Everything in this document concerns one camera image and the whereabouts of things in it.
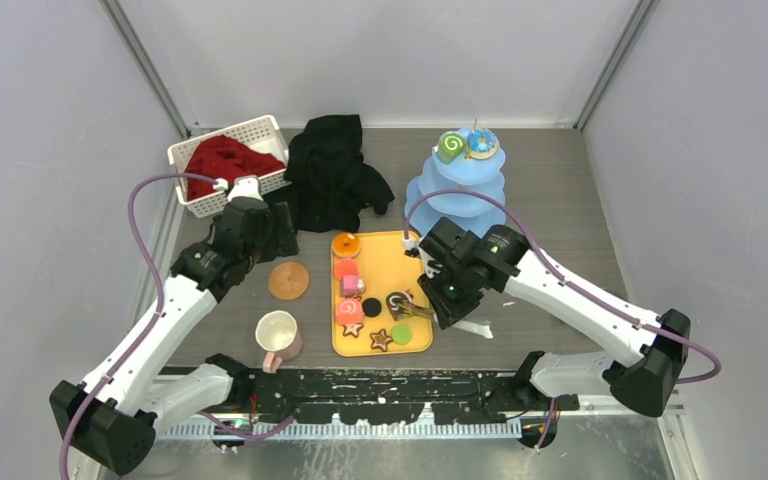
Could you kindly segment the blue three-tier cake stand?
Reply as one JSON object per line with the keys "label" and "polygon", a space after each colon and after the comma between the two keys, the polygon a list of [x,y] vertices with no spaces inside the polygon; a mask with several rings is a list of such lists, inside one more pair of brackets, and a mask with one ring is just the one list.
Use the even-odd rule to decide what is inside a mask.
{"label": "blue three-tier cake stand", "polygon": [[[486,127],[473,124],[446,132],[454,131],[467,138],[473,128]],[[506,214],[501,206],[506,202],[506,179],[502,167],[507,157],[500,140],[499,150],[487,160],[466,158],[465,148],[450,164],[440,161],[436,153],[438,141],[422,172],[409,182],[406,190],[404,213],[410,217],[410,228],[425,235],[438,220],[448,218],[481,236],[491,226],[505,223]]]}

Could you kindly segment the green roll cake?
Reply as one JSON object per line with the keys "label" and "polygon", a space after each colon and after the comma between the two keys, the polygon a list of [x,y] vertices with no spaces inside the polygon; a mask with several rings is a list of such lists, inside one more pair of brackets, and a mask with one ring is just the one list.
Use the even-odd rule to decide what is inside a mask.
{"label": "green roll cake", "polygon": [[436,153],[444,164],[452,163],[466,148],[466,138],[457,132],[444,133],[437,144]]}

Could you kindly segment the blue donut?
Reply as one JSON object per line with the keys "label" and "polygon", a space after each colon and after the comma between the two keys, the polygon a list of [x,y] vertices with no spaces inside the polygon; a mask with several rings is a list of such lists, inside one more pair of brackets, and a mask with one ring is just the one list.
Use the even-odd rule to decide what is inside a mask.
{"label": "blue donut", "polygon": [[487,128],[473,128],[466,138],[465,157],[487,160],[499,150],[497,136]]}

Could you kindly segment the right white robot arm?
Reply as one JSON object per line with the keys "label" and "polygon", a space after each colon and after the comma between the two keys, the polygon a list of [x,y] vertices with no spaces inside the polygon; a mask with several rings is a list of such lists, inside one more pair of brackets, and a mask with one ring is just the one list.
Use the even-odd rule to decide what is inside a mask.
{"label": "right white robot arm", "polygon": [[422,261],[418,283],[441,328],[464,321],[485,291],[495,290],[543,309],[600,346],[589,354],[529,353],[511,382],[525,409],[546,409],[564,396],[610,395],[647,417],[665,411],[688,355],[690,320],[683,313],[630,304],[562,268],[505,225],[477,236],[442,218],[402,245]]}

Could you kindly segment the metal tongs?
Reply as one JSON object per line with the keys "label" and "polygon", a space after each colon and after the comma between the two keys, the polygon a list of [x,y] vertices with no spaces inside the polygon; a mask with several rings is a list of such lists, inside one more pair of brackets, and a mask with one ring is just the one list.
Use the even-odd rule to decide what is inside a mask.
{"label": "metal tongs", "polygon": [[[416,312],[416,315],[414,317],[418,316],[422,318],[427,318],[432,320],[434,323],[439,323],[436,313],[430,308],[416,305],[415,312]],[[482,338],[485,338],[485,339],[494,338],[490,324],[487,322],[480,323],[480,322],[472,322],[469,320],[461,320],[455,323],[453,327],[455,329],[462,330],[467,333],[481,336]]]}

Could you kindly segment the chocolate swirl roll cake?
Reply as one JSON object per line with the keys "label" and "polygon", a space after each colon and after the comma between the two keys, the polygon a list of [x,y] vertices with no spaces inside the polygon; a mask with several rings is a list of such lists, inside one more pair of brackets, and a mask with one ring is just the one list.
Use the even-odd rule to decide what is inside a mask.
{"label": "chocolate swirl roll cake", "polygon": [[400,291],[391,292],[386,297],[386,306],[394,322],[406,320],[416,315],[412,297]]}

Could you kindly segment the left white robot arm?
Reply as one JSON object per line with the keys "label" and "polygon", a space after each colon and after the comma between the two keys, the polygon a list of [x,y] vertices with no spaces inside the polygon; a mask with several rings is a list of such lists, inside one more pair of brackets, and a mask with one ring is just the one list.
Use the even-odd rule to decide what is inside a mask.
{"label": "left white robot arm", "polygon": [[211,234],[183,249],[158,297],[116,349],[85,378],[61,381],[49,402],[62,437],[59,473],[75,448],[119,476],[147,457],[157,436],[212,406],[237,413],[250,403],[250,369],[214,354],[184,377],[150,386],[191,330],[260,263],[298,254],[287,203],[230,200]]}

